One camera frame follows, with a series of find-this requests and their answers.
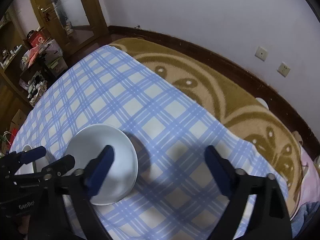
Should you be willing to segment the large plain white bowl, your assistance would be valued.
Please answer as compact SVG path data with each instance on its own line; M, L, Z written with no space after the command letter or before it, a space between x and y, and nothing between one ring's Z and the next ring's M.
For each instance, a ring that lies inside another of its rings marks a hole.
M30 145L25 145L22 148L22 153L29 152L25 157L22 157L22 166L15 173L16 175L31 174L41 172L41 170L49 164L48 154L44 157L36 159L39 155L33 150Z

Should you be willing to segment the white bowl with red seal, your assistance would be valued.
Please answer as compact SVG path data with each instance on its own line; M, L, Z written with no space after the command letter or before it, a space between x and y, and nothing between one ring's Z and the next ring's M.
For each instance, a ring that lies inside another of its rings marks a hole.
M66 154L75 159L67 174L84 170L85 191L94 205L120 201L136 183L136 150L128 136L113 126L94 124L82 129L70 140Z

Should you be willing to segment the red paper shopping bag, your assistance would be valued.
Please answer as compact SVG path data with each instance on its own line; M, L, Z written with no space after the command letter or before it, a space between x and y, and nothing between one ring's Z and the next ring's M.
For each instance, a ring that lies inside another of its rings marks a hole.
M16 128L13 128L11 131L5 131L2 135L4 142L8 145L12 145L17 132L18 132L18 129Z

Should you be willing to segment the cardboard box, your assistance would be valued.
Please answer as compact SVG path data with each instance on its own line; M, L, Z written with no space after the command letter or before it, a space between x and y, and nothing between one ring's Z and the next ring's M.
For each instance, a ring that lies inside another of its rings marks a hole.
M27 119L27 115L21 109L19 109L14 115L14 117L12 118L11 122L16 127L20 128L24 124L26 119Z

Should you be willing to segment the wooden wardrobe with shelves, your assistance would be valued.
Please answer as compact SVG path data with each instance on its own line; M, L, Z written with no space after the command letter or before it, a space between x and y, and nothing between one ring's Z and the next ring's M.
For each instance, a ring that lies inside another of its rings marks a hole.
M28 92L19 82L28 82L36 72L43 74L45 70L39 58L28 69L21 70L23 56L29 48L24 38L16 17L7 11L1 18L1 133L9 129L17 111L28 114L33 108Z

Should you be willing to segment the wicker basket with items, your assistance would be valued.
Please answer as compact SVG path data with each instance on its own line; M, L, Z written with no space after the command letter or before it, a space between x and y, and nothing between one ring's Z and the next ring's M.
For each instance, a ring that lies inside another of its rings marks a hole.
M35 107L40 98L47 91L47 81L40 75L34 76L28 81L27 89L27 99L31 106Z

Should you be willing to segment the small cluttered side table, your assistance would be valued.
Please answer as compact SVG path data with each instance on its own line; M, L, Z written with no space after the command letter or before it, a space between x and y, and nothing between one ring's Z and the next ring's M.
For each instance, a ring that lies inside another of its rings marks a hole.
M40 74L47 85L53 85L56 80L68 69L63 58L63 50L54 40L48 40L28 50L21 60L20 79L24 82L31 80L36 74Z

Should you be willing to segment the blue plaid cloth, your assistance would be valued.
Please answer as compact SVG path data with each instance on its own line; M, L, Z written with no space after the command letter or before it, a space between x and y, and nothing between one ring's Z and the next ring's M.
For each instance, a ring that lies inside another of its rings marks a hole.
M138 157L138 176L130 193L113 204L92 204L111 239L209 239L229 199L206 165L208 146L249 175L274 174L287 198L285 180L253 144L111 46L89 54L45 92L18 131L10 154L19 154L25 145L43 146L51 164L67 155L72 137L94 124L121 130ZM233 239L245 233L256 197L249 196ZM86 239L70 196L63 200L75 234ZM1 216L1 238L28 238L31 213Z

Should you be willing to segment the red bag on table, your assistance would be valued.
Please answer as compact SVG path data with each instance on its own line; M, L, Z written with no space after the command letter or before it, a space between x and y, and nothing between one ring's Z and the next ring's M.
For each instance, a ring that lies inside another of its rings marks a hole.
M43 28L31 30L27 34L27 40L32 47L36 47L47 40L47 35L43 32Z

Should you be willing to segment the brown patterned blanket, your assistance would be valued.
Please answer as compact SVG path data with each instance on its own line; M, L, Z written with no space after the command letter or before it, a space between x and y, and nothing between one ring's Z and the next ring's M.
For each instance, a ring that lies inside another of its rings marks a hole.
M289 213L296 211L303 179L300 146L271 111L229 78L176 50L140 38L122 38L111 45L196 101L233 134L255 145L285 179Z

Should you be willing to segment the white wall outlet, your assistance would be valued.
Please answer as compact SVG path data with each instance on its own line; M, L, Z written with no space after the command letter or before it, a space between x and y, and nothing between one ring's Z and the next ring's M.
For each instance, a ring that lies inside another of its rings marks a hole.
M280 64L280 66L278 67L277 69L277 72L282 75L283 77L287 77L287 75L289 74L291 68L285 63L285 62L282 62Z

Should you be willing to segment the white wall socket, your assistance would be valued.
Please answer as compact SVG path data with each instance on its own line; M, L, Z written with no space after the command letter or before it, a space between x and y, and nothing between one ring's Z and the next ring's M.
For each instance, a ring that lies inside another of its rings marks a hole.
M264 49L261 46L257 47L257 50L255 52L255 56L259 59L261 59L262 61L265 61L267 56L268 56L268 51L266 49Z

